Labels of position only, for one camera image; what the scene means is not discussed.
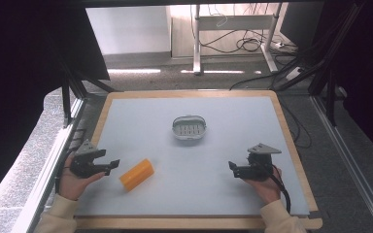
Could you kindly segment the white power strip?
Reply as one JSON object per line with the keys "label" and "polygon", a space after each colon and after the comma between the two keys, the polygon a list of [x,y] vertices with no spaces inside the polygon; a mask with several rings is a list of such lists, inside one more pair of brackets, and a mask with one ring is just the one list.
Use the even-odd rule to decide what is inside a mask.
{"label": "white power strip", "polygon": [[290,71],[287,76],[286,76],[286,79],[288,81],[291,81],[293,80],[294,78],[296,78],[298,75],[300,75],[302,72],[304,71],[303,68],[301,67],[295,67],[292,71]]}

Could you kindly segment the light grey table mat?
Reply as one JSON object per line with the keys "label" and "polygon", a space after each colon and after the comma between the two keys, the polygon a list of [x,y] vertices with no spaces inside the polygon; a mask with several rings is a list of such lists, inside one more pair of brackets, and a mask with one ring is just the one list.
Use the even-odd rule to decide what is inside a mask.
{"label": "light grey table mat", "polygon": [[[173,120],[201,116],[207,131],[179,140]],[[243,166],[248,149],[262,143],[278,149],[291,213],[306,216],[308,204],[296,174],[273,102],[261,97],[116,99],[98,146],[101,162],[120,160],[108,177],[91,184],[80,199],[79,216],[256,216],[263,203],[228,162]],[[119,177],[148,159],[154,173],[131,191]]]}

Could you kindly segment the person's right hand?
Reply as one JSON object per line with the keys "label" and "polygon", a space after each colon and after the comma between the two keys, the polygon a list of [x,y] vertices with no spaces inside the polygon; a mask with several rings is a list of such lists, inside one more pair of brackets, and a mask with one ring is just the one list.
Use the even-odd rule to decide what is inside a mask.
{"label": "person's right hand", "polygon": [[271,178],[264,182],[245,180],[245,183],[254,189],[265,205],[281,199],[281,190]]}

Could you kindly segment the white desk frame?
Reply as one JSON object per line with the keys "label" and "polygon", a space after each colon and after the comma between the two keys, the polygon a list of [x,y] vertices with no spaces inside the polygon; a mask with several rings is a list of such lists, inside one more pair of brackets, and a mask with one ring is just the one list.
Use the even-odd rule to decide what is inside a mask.
{"label": "white desk frame", "polygon": [[194,51],[193,51],[193,73],[195,75],[202,74],[201,67],[201,31],[217,31],[217,30],[265,30],[268,32],[267,38],[260,43],[260,49],[271,73],[276,73],[278,68],[271,55],[270,46],[275,34],[276,26],[279,20],[280,12],[283,4],[279,3],[272,15],[242,15],[242,16],[208,16],[200,15],[200,6],[194,7],[192,14],[192,32],[194,36]]}

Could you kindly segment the orange soap bar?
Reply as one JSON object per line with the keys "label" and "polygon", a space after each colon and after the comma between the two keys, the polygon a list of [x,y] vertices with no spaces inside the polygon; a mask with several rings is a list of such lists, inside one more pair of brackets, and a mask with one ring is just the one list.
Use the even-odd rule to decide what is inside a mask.
{"label": "orange soap bar", "polygon": [[119,177],[126,191],[131,191],[154,173],[153,165],[144,159]]}

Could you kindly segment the person's left hand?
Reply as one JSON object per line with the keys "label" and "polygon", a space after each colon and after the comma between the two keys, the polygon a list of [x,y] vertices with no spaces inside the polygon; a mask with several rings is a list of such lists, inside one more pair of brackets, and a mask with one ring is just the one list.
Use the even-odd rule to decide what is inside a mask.
{"label": "person's left hand", "polygon": [[89,178],[79,178],[70,170],[73,158],[73,155],[69,155],[65,160],[60,175],[58,194],[68,200],[77,201],[90,184],[102,179],[105,174],[101,172]]}

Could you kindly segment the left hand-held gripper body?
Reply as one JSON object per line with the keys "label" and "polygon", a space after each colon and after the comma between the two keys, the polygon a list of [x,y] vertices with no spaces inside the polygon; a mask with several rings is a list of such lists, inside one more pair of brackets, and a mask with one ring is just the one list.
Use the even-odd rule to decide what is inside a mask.
{"label": "left hand-held gripper body", "polygon": [[89,140],[84,141],[74,153],[74,157],[70,164],[70,171],[79,178],[89,178],[97,173],[95,173],[94,161],[90,162],[88,160],[88,154],[92,151],[99,150],[92,142]]}

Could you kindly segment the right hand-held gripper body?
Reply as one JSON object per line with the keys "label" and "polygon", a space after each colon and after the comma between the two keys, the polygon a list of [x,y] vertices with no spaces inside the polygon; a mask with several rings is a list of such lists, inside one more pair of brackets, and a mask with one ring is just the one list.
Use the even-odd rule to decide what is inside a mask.
{"label": "right hand-held gripper body", "polygon": [[253,181],[264,182],[273,174],[272,154],[281,153],[280,150],[259,143],[248,149],[247,160],[249,167],[245,178]]}

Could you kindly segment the white grey soap dish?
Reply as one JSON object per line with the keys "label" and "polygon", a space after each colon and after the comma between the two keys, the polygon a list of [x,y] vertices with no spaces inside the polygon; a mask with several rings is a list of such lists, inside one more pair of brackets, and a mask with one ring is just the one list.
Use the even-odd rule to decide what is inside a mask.
{"label": "white grey soap dish", "polygon": [[206,121],[202,116],[179,116],[172,123],[172,132],[179,140],[198,140],[206,131]]}

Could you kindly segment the aluminium frame rail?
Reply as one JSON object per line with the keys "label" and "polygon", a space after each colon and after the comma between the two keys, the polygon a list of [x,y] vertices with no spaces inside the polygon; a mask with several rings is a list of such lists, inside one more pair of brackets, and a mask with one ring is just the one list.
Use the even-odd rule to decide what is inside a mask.
{"label": "aluminium frame rail", "polygon": [[344,164],[346,165],[346,168],[349,171],[360,196],[373,217],[373,188],[370,186],[368,180],[364,177],[361,169],[356,163],[355,158],[353,157],[351,150],[347,146],[344,138],[341,136],[338,127],[335,126],[326,116],[326,111],[322,100],[319,97],[312,96],[311,101],[335,148],[344,161]]}
{"label": "aluminium frame rail", "polygon": [[85,100],[75,99],[71,106],[72,121],[64,124],[63,105],[60,105],[60,116],[51,119],[50,110],[55,110],[53,102],[45,102],[44,115],[39,119],[31,138],[26,144],[26,150],[21,154],[17,169],[18,186],[30,186],[20,190],[26,199],[20,208],[19,216],[10,233],[32,233],[46,209],[55,185],[58,167],[69,148],[74,130],[80,121],[80,115],[85,108]]}

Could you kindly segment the wooden table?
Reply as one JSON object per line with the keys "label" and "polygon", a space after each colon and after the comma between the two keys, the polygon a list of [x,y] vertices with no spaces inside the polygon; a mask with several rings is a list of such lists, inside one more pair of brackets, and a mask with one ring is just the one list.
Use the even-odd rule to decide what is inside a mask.
{"label": "wooden table", "polygon": [[[298,216],[308,229],[322,227],[322,219],[308,184],[298,153],[290,136],[288,125],[275,92],[270,90],[197,90],[197,91],[128,91],[114,92],[107,96],[98,120],[92,142],[98,148],[98,142],[105,125],[109,109],[116,99],[135,98],[215,98],[215,97],[261,97],[272,100],[278,120],[283,130],[288,151],[301,184],[309,213]],[[256,216],[79,216],[81,229],[259,229],[263,227],[260,214]]]}

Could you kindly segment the black metal stand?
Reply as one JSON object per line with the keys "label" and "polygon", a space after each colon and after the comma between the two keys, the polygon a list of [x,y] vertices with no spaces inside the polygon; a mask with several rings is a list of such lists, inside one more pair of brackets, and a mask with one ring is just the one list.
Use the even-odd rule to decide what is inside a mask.
{"label": "black metal stand", "polygon": [[343,19],[340,21],[340,25],[334,29],[336,35],[332,39],[331,45],[326,49],[325,55],[317,64],[296,76],[293,80],[279,85],[276,88],[276,91],[284,91],[294,86],[296,83],[313,76],[314,78],[308,87],[308,92],[312,96],[317,96],[326,88],[326,97],[324,98],[325,115],[332,125],[335,125],[334,101],[336,97],[336,81],[333,77],[331,66],[334,64],[335,56],[347,37],[363,5],[363,2],[357,2],[356,0],[349,5],[348,11],[344,13]]}
{"label": "black metal stand", "polygon": [[87,90],[84,86],[84,81],[89,82],[108,93],[115,92],[116,90],[99,80],[82,74],[81,72],[73,71],[63,58],[59,59],[59,63],[63,71],[61,93],[64,114],[63,127],[66,128],[73,121],[70,92],[73,92],[80,100],[85,99],[87,96]]}

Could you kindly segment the black curtain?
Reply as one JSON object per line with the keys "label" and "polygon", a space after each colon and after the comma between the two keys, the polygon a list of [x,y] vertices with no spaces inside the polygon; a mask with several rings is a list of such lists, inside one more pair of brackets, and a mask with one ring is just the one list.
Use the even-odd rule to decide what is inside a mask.
{"label": "black curtain", "polygon": [[85,8],[0,0],[0,183],[68,76],[107,80]]}
{"label": "black curtain", "polygon": [[319,29],[336,22],[348,27],[336,31],[343,39],[309,91],[320,93],[333,76],[347,92],[345,109],[373,143],[373,0],[326,0]]}

